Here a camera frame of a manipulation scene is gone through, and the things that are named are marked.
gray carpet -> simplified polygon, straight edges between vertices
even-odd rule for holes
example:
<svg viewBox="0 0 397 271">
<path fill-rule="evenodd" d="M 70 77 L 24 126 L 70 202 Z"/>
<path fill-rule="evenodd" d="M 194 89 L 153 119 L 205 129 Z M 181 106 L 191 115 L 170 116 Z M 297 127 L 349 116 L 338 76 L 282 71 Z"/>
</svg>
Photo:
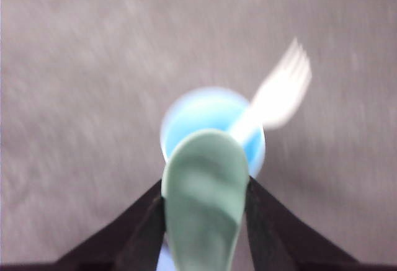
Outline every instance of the gray carpet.
<svg viewBox="0 0 397 271">
<path fill-rule="evenodd" d="M 313 82 L 259 182 L 356 258 L 397 263 L 397 0 L 2 0 L 2 261 L 53 260 L 163 168 L 167 107 L 251 98 L 293 37 Z M 252 270 L 241 235 L 234 270 Z"/>
</svg>

green plastic scoop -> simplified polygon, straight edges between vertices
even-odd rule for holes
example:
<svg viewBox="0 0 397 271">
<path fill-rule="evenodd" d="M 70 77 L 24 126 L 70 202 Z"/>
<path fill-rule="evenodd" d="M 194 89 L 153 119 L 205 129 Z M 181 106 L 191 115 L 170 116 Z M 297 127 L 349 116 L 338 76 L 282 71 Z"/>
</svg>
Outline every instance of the green plastic scoop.
<svg viewBox="0 0 397 271">
<path fill-rule="evenodd" d="M 162 182 L 177 270 L 230 269 L 248 180 L 244 151 L 227 133 L 202 130 L 179 143 Z"/>
</svg>

fork handle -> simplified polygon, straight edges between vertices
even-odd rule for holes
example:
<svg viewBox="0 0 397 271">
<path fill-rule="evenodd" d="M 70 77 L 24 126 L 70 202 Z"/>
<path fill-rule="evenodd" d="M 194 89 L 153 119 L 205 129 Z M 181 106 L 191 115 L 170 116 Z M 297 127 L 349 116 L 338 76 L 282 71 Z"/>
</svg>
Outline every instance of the fork handle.
<svg viewBox="0 0 397 271">
<path fill-rule="evenodd" d="M 241 116 L 228 129 L 229 135 L 232 136 L 242 147 L 254 136 L 258 128 L 262 124 L 254 110 L 254 107 L 249 106 Z"/>
</svg>

blue plastic cup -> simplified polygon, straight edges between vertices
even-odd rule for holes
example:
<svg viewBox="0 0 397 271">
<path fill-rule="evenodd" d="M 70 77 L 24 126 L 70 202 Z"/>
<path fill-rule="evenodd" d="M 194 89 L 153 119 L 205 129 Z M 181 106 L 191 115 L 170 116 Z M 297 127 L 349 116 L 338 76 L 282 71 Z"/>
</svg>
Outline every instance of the blue plastic cup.
<svg viewBox="0 0 397 271">
<path fill-rule="evenodd" d="M 249 102 L 238 93 L 220 87 L 204 87 L 184 94 L 167 111 L 161 125 L 160 142 L 164 159 L 187 135 L 206 128 L 227 131 Z M 258 175 L 265 158 L 263 128 L 244 146 L 249 174 Z"/>
</svg>

white plastic fork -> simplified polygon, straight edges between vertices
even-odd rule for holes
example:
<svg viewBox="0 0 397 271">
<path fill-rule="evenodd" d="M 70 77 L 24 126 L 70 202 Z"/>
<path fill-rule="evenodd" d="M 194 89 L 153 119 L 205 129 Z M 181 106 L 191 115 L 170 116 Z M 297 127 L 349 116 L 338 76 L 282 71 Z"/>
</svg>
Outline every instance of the white plastic fork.
<svg viewBox="0 0 397 271">
<path fill-rule="evenodd" d="M 259 126 L 284 126 L 299 108 L 311 81 L 310 61 L 296 39 L 258 88 L 250 106 L 228 130 L 244 146 Z"/>
</svg>

